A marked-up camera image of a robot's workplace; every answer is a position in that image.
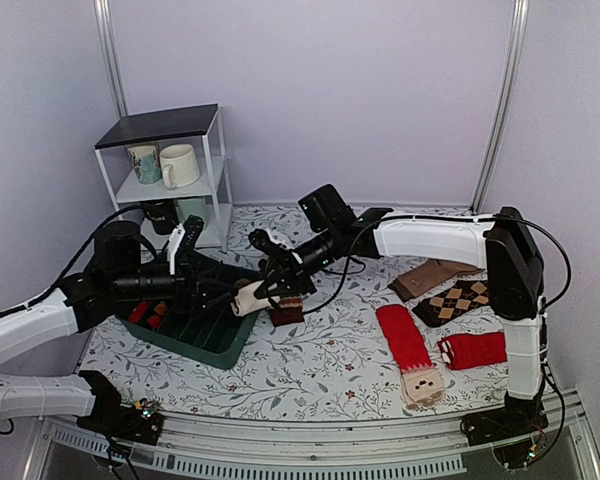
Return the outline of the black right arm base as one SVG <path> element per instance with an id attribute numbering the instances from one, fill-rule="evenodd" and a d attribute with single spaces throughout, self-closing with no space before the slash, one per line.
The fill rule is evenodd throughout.
<path id="1" fill-rule="evenodd" d="M 508 440 L 548 426 L 541 401 L 505 398 L 505 406 L 462 417 L 460 430 L 470 446 Z"/>

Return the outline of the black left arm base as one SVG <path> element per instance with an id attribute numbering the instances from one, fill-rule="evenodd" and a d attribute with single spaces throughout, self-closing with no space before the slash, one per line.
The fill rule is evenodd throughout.
<path id="1" fill-rule="evenodd" d="M 76 423 L 107 438 L 156 446 L 164 421 L 157 403 L 143 398 L 131 405 L 102 404 L 89 416 L 79 417 Z"/>

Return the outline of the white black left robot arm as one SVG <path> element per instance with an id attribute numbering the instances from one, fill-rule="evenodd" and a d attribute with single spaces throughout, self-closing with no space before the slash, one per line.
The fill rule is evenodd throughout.
<path id="1" fill-rule="evenodd" d="M 165 325 L 188 325 L 227 312 L 237 295 L 239 268 L 197 253 L 183 240 L 175 256 L 141 263 L 139 226 L 115 221 L 97 228 L 86 269 L 59 279 L 48 291 L 0 314 L 0 365 L 48 341 L 83 333 L 143 302 L 164 301 Z M 159 431 L 161 415 L 125 406 L 106 377 L 84 370 L 64 377 L 0 375 L 0 421 L 74 415 L 79 426 L 103 435 L 138 438 Z"/>

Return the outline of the cream brown block sock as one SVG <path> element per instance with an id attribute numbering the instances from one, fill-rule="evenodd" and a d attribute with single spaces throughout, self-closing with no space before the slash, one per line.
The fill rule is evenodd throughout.
<path id="1" fill-rule="evenodd" d="M 249 314 L 267 309 L 272 306 L 272 303 L 267 297 L 258 299 L 255 296 L 256 290 L 262 285 L 263 281 L 259 280 L 241 287 L 237 295 L 231 302 L 233 314 L 237 317 L 245 317 Z"/>

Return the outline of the striped beige brown sock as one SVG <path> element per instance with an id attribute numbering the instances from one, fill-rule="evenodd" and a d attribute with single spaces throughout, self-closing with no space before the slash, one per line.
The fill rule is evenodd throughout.
<path id="1" fill-rule="evenodd" d="M 266 312 L 275 327 L 303 323 L 303 299 L 301 296 L 281 297 L 278 306 L 270 306 Z"/>

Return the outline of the green divided organizer tray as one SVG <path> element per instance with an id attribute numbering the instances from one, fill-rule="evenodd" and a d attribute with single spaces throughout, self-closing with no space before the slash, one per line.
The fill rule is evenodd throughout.
<path id="1" fill-rule="evenodd" d="M 236 287 L 248 285 L 261 278 L 255 270 L 235 267 L 240 269 L 240 279 Z M 216 307 L 206 315 L 187 315 L 176 310 L 174 300 L 159 298 L 127 301 L 116 308 L 115 318 L 122 322 L 131 335 L 154 346 L 222 370 L 232 368 L 251 333 L 257 315 L 237 317 L 233 314 L 230 304 L 226 307 Z M 146 314 L 139 323 L 130 323 L 129 315 L 144 301 L 150 303 Z M 147 325 L 147 318 L 151 308 L 160 302 L 169 306 L 169 313 L 161 326 L 153 331 Z"/>

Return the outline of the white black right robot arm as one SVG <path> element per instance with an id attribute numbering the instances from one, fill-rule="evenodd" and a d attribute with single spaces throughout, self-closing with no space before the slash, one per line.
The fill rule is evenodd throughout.
<path id="1" fill-rule="evenodd" d="M 331 184 L 299 202 L 313 239 L 287 248 L 256 230 L 249 241 L 266 256 L 257 299 L 287 294 L 313 294 L 312 277 L 339 259 L 353 256 L 422 257 L 455 261 L 486 272 L 490 304 L 505 335 L 509 377 L 507 398 L 513 400 L 497 415 L 497 427 L 517 436 L 532 424 L 531 400 L 542 389 L 541 316 L 545 306 L 544 260 L 526 221 L 513 207 L 493 215 L 396 215 L 390 208 L 371 208 L 361 215 L 345 203 Z"/>

